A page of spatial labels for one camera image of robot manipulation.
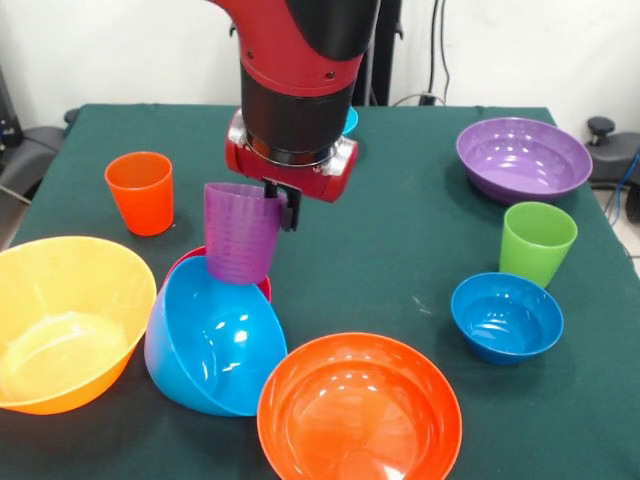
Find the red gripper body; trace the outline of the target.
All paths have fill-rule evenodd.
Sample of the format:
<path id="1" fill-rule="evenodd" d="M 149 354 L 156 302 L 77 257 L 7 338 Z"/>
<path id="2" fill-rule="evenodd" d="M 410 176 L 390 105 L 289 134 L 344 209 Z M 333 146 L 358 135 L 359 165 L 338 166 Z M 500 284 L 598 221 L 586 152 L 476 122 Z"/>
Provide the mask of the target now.
<path id="1" fill-rule="evenodd" d="M 302 195 L 325 202 L 336 201 L 346 189 L 358 158 L 358 143 L 341 137 L 327 159 L 309 165 L 285 165 L 268 157 L 266 148 L 250 143 L 242 111 L 234 112 L 225 139 L 225 160 L 234 172 L 258 181 L 292 187 Z"/>

